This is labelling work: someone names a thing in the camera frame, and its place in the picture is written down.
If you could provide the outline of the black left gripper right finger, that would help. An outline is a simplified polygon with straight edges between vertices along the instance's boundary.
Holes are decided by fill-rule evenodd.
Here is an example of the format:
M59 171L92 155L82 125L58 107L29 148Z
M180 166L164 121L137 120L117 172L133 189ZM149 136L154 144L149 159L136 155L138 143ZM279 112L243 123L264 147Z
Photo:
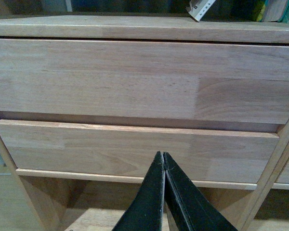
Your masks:
M206 199L185 172L164 152L165 199L180 231L235 231L236 228Z

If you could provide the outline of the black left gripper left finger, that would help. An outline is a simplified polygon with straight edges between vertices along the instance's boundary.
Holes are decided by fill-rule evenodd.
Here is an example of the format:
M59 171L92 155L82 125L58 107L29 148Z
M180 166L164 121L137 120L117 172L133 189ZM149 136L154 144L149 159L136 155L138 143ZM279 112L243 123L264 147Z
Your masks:
M139 191L121 216L114 231L162 230L166 174L163 154L158 151Z

